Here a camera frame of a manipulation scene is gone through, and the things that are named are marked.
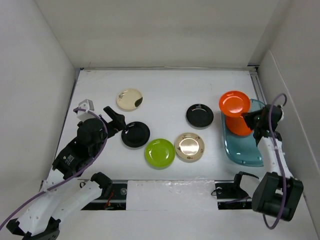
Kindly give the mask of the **small black plate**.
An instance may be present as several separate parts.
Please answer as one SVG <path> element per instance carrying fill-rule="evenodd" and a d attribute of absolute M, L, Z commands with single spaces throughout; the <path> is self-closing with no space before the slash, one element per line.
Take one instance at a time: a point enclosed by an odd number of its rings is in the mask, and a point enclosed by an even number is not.
<path fill-rule="evenodd" d="M 150 129 L 145 123 L 133 121 L 125 126 L 121 139 L 127 147 L 140 148 L 149 141 L 150 135 Z"/>

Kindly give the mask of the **beige plate with black patch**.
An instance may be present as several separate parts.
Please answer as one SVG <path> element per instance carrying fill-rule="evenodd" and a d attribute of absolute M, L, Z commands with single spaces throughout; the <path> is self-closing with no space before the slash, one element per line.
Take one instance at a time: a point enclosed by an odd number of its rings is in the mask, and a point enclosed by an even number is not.
<path fill-rule="evenodd" d="M 137 109 L 143 102 L 142 93 L 135 88 L 127 88 L 116 97 L 116 104 L 125 111 L 133 111 Z"/>

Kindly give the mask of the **orange plastic plate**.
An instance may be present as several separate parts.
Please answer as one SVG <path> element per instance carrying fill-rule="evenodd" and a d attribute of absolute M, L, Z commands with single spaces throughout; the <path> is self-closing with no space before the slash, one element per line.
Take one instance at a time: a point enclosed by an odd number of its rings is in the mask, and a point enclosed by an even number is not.
<path fill-rule="evenodd" d="M 237 90 L 224 93 L 219 99 L 219 108 L 225 116 L 227 128 L 233 134 L 241 137 L 251 134 L 252 130 L 243 118 L 243 114 L 251 108 L 251 100 L 245 93 Z"/>

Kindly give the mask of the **lime green plate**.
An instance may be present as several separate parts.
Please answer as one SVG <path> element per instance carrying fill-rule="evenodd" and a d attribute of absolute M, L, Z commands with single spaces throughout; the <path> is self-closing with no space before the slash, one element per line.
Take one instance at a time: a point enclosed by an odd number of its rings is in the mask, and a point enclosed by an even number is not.
<path fill-rule="evenodd" d="M 163 169 L 173 163 L 176 151 L 174 145 L 169 140 L 157 138 L 147 144 L 144 156 L 149 165 Z"/>

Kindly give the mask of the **glossy black plate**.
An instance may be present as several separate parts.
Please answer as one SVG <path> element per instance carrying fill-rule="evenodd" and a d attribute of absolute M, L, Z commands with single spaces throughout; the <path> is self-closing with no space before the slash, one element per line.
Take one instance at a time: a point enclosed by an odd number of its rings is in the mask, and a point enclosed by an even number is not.
<path fill-rule="evenodd" d="M 214 120 L 213 111 L 205 104 L 193 104 L 186 111 L 187 121 L 196 128 L 206 128 Z"/>

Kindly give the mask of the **beige plate with calligraphy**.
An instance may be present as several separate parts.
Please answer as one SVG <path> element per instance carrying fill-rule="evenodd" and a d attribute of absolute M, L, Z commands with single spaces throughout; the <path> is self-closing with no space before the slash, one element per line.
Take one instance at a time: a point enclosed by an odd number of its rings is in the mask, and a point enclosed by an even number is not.
<path fill-rule="evenodd" d="M 193 132 L 180 134 L 174 141 L 177 155 L 187 163 L 198 161 L 204 154 L 205 142 L 202 137 Z"/>

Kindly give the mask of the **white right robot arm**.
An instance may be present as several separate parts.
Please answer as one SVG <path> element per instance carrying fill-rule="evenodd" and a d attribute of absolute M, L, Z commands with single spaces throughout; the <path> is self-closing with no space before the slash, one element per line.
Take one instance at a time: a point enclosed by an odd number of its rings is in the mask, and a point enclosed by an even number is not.
<path fill-rule="evenodd" d="M 290 172 L 282 151 L 282 137 L 276 131 L 284 116 L 283 110 L 279 105 L 267 104 L 252 114 L 253 137 L 265 170 L 252 196 L 252 210 L 289 222 L 296 212 L 304 185 Z"/>

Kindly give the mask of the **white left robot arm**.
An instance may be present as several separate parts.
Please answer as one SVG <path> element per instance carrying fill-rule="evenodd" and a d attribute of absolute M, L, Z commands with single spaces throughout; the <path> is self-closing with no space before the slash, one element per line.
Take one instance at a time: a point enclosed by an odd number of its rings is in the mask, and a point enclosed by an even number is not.
<path fill-rule="evenodd" d="M 104 199 L 111 194 L 112 180 L 97 172 L 77 194 L 61 203 L 71 181 L 79 178 L 97 160 L 107 140 L 126 129 L 124 115 L 116 113 L 110 106 L 103 110 L 111 118 L 110 122 L 90 108 L 73 110 L 78 117 L 86 116 L 87 119 L 78 123 L 76 137 L 54 159 L 40 191 L 11 213 L 1 223 L 2 228 L 6 227 L 11 234 L 24 240 L 55 240 L 65 217 L 81 210 L 92 200 Z"/>

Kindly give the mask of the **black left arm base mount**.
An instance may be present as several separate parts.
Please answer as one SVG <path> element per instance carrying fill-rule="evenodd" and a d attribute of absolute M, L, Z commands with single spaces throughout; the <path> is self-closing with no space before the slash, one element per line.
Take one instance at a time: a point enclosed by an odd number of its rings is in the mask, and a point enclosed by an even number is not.
<path fill-rule="evenodd" d="M 125 211 L 127 205 L 128 182 L 116 180 L 113 182 L 108 196 L 94 199 L 82 211 Z"/>

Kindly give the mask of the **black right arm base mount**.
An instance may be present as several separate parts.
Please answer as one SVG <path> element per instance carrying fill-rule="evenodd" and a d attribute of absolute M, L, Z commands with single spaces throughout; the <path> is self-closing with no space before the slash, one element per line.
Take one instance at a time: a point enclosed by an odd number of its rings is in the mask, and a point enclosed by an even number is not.
<path fill-rule="evenodd" d="M 253 178 L 257 183 L 260 179 L 258 176 L 239 171 L 233 180 L 215 180 L 214 190 L 211 196 L 216 197 L 218 210 L 251 210 L 252 198 L 248 191 L 241 187 L 242 178 Z"/>

